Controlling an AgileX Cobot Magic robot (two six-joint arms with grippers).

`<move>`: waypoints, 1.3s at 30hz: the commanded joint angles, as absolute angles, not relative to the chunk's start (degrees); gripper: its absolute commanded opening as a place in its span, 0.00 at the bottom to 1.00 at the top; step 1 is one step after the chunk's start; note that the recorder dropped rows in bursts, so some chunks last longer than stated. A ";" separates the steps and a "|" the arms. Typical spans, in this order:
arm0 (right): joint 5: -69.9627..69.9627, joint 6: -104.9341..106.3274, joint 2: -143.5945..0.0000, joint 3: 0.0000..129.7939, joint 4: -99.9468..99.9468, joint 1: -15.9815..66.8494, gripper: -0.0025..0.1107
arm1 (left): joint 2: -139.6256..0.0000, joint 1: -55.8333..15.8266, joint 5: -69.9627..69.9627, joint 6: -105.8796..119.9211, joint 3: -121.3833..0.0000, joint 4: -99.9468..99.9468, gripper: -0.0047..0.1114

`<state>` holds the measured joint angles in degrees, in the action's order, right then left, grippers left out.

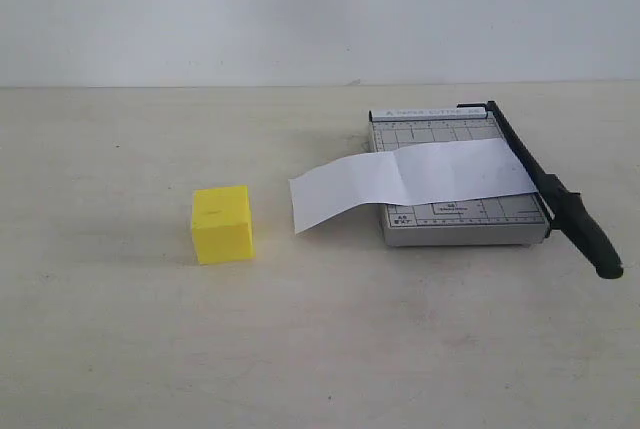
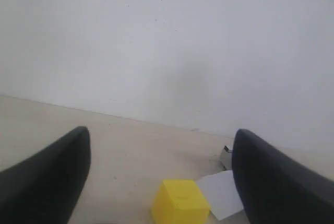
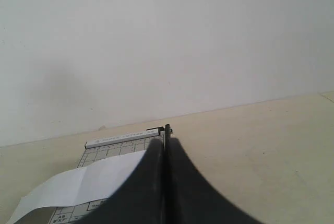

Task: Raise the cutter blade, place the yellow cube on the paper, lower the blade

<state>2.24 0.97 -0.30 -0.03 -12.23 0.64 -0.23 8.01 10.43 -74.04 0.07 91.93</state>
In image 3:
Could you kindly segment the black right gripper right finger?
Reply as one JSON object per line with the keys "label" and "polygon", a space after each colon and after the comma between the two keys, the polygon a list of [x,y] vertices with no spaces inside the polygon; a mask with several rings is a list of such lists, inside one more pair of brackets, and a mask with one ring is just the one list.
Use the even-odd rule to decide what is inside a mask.
{"label": "black right gripper right finger", "polygon": [[221,195],[177,138],[165,144],[166,223],[261,223]]}

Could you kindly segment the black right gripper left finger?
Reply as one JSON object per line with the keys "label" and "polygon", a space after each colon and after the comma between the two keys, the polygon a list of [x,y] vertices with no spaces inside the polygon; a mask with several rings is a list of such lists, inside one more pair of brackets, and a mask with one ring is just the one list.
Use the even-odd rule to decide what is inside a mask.
{"label": "black right gripper left finger", "polygon": [[76,223],[165,223],[162,141],[153,139],[137,167],[100,207]]}

